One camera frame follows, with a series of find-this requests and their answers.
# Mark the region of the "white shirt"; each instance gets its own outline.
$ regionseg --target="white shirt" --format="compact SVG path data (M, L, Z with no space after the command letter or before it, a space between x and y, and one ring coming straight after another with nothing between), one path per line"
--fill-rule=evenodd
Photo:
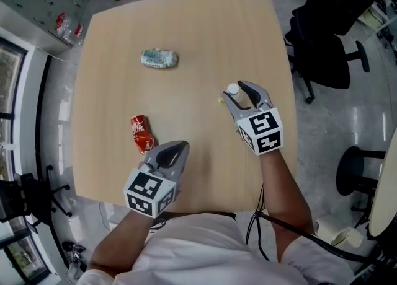
M172 219L152 235L130 272L114 279L88 270L78 285L312 285L353 279L344 260L306 238L293 241L281 263L269 262L251 253L232 218L194 214Z

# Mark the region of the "person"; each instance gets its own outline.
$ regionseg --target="person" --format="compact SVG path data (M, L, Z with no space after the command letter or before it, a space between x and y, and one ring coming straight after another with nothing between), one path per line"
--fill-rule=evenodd
M270 216L314 234L308 204L280 151L260 156ZM350 284L347 263L272 224L277 262L251 253L234 219L192 214L171 219L147 239L152 218L131 211L96 247L79 285Z

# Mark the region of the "white sleeve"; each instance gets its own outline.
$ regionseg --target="white sleeve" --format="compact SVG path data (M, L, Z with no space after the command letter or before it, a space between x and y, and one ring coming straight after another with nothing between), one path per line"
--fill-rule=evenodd
M345 285L354 280L353 271L342 258L329 253L305 237L297 238L287 247L281 263L299 270L309 285Z
M81 275L77 285L112 285L114 278L101 270L88 270Z

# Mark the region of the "small white bottle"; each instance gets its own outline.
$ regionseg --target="small white bottle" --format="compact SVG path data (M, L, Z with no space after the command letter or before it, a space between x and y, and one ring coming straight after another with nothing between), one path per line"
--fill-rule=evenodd
M228 86L227 93L230 94L236 102L240 102L243 99L243 96L240 92L240 87L237 84L230 84Z

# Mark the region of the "chair leg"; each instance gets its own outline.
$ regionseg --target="chair leg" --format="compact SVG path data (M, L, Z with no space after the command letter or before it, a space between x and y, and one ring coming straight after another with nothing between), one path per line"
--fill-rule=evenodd
M313 102L313 100L316 98L316 96L314 95L313 87L311 86L310 80L303 77L303 81L305 82L305 84L308 88L309 94L310 94L310 97L306 98L306 103L310 104L311 102Z
M62 211L62 213L63 213L65 216L68 216L68 217L71 217L71 216L72 216L72 213L71 213L71 212L66 212L65 209L62 208L61 204L58 202L58 200L55 199L54 196L52 196L52 201L55 203L55 206L57 206L57 207L60 209L60 211Z
M52 191L52 194L54 195L55 193L57 193L58 191L60 191L60 190L62 190L62 189L70 190L70 186L69 186L69 185L63 185L63 186L61 186L61 187L59 187L59 188L57 188L57 189L54 189L54 190Z

